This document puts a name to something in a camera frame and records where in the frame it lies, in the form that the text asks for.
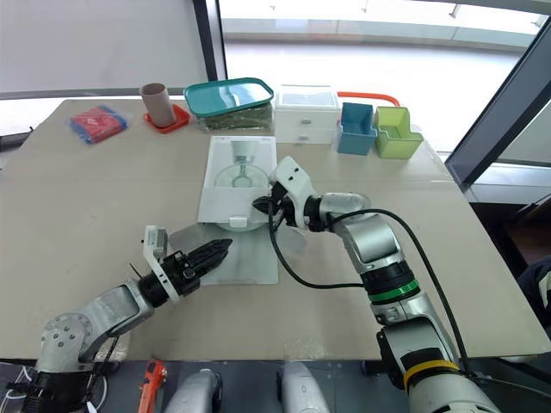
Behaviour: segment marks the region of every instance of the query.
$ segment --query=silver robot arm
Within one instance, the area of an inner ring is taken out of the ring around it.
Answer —
[[[390,380],[407,391],[411,413],[498,413],[498,408],[457,366],[453,342],[406,263],[392,228],[376,213],[331,224],[345,213],[369,208],[359,194],[317,195],[308,174],[284,158],[271,176],[271,196],[255,201],[275,223],[310,231],[333,231],[362,279],[371,309],[383,327],[377,333]]]
[[[144,256],[152,271],[127,280],[80,309],[57,316],[44,327],[41,353],[22,411],[73,412],[84,408],[99,348],[153,315],[168,300],[199,288],[201,277],[220,265],[231,239],[202,245],[187,255],[166,256],[166,232],[147,226]]]

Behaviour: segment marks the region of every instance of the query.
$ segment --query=table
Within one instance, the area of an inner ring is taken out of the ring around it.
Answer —
[[[144,226],[195,222],[209,134],[189,125],[168,135],[142,120],[141,101],[108,101],[133,114],[130,128],[84,145],[66,126],[99,101],[65,101],[10,159],[0,177],[2,358],[36,358],[52,317],[148,268]],[[329,145],[278,145],[320,192],[355,191],[402,216],[425,247],[473,357],[551,350],[515,281],[434,151],[409,161],[337,154]],[[407,235],[408,263],[445,325],[430,279]],[[359,281],[340,240],[306,234],[291,265],[319,283]],[[380,359],[380,326],[362,289],[310,290],[279,268],[276,286],[203,287],[157,309],[132,332],[127,358],[144,360]]]

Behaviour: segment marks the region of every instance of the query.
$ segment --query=green ring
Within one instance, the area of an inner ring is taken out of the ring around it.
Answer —
[[[417,282],[417,280],[413,280],[402,287],[394,288],[393,290],[385,291],[384,293],[368,294],[368,297],[372,302],[386,301],[388,299],[395,299],[396,297],[409,293],[410,291],[415,290],[418,287],[419,283]]]

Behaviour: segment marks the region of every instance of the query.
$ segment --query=yellow ring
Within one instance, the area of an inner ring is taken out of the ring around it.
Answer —
[[[406,374],[404,374],[404,389],[407,391],[407,382],[412,377],[413,374],[417,374],[419,372],[422,372],[423,370],[428,370],[430,368],[434,367],[446,367],[446,368],[453,368],[454,370],[459,370],[459,367],[447,360],[432,360],[432,361],[426,361],[425,363],[419,363],[412,368],[410,368]]]

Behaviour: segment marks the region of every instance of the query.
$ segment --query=white bracket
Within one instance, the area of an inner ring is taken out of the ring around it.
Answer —
[[[279,182],[288,192],[294,205],[294,220],[299,228],[306,228],[304,207],[310,196],[317,196],[310,176],[291,157],[285,157],[277,164],[270,176],[272,184]]]
[[[158,263],[160,258],[166,255],[166,230],[156,225],[147,225],[144,235],[144,258],[157,276],[161,286],[173,303],[180,301],[180,295],[170,282],[169,277]]]

